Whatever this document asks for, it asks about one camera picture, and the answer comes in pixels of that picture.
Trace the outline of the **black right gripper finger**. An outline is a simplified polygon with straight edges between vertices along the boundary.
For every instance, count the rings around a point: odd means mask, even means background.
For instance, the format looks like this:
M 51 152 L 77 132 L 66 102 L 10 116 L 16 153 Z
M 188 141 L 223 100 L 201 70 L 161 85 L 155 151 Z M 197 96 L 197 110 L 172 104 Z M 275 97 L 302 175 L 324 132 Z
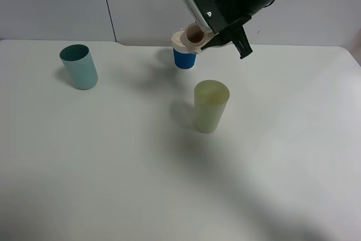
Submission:
M 229 43 L 232 43 L 236 47 L 240 54 L 240 59 L 246 58 L 253 52 L 243 26 L 224 29 L 216 34 L 201 49 L 205 50 L 211 47 L 223 47 Z

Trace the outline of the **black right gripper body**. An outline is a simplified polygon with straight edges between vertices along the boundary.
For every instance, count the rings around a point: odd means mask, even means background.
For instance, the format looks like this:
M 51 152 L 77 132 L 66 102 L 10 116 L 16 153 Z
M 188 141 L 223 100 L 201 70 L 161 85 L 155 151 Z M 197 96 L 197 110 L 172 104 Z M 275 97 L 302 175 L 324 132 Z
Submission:
M 252 16 L 241 7 L 242 0 L 194 0 L 214 34 L 247 23 Z

